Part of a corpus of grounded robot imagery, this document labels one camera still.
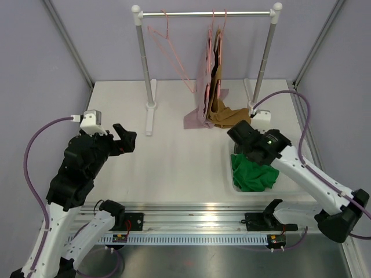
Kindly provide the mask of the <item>green tank top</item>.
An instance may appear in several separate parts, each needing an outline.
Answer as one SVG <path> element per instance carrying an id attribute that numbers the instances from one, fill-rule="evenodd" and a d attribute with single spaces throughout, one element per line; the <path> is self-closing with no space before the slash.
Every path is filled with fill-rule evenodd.
<path id="1" fill-rule="evenodd" d="M 231 154 L 233 184 L 242 192 L 264 192 L 272 189 L 279 177 L 279 170 L 269 166 L 259 166 L 243 154 Z"/>

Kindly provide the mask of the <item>pink tank top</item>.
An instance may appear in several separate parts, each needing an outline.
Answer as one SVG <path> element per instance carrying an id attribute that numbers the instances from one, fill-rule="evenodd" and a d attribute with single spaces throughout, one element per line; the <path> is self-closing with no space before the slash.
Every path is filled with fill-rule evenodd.
<path id="1" fill-rule="evenodd" d="M 213 36 L 212 46 L 213 46 L 213 58 L 214 63 L 212 65 L 211 72 L 211 83 L 209 97 L 204 103 L 204 88 L 202 87 L 202 58 L 201 64 L 199 66 L 198 77 L 195 85 L 195 101 L 197 107 L 188 113 L 183 119 L 183 127 L 185 129 L 204 129 L 204 128 L 213 128 L 214 126 L 220 128 L 228 128 L 231 126 L 231 123 L 227 117 L 227 112 L 229 111 L 228 107 L 225 107 L 223 100 L 228 95 L 227 89 L 220 90 L 220 98 L 216 96 L 216 82 L 214 79 L 214 73 L 216 69 L 215 65 L 215 55 L 214 55 L 214 40 Z"/>

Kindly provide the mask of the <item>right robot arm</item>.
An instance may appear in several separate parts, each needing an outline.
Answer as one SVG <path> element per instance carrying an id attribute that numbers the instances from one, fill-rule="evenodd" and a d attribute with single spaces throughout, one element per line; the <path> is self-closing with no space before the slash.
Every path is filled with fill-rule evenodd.
<path id="1" fill-rule="evenodd" d="M 344 243 L 366 213 L 369 194 L 341 185 L 304 158 L 278 129 L 261 133 L 242 120 L 227 132 L 243 156 L 260 166 L 272 166 L 301 186 L 317 205 L 274 199 L 256 217 L 247 216 L 260 231 L 297 230 L 315 226 L 330 240 Z"/>

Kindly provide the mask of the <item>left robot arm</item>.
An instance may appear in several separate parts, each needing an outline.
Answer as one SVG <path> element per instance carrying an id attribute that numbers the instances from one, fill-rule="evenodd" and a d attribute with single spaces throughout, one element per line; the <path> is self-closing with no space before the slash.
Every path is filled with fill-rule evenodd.
<path id="1" fill-rule="evenodd" d="M 110 156 L 132 153 L 137 134 L 113 125 L 119 135 L 100 135 L 81 131 L 68 143 L 57 175 L 51 180 L 42 204 L 45 222 L 27 261 L 11 277 L 75 277 L 77 270 L 99 238 L 110 229 L 120 230 L 125 224 L 123 205 L 106 200 L 94 218 L 68 242 L 75 217 L 94 187 L 94 179 Z"/>

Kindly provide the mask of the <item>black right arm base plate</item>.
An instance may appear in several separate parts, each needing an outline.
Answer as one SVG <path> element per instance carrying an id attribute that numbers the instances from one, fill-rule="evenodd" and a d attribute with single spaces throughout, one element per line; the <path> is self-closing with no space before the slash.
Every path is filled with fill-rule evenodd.
<path id="1" fill-rule="evenodd" d="M 266 232 L 281 231 L 281 224 L 272 214 L 266 213 L 245 213 L 245 225 L 247 231 Z"/>

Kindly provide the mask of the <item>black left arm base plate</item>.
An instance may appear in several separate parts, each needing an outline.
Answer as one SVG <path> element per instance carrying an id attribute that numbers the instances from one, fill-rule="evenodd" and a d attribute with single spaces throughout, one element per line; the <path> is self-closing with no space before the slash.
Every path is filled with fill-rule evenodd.
<path id="1" fill-rule="evenodd" d="M 115 219 L 115 224 L 111 230 L 114 232 L 142 231 L 143 223 L 143 213 L 123 213 Z"/>

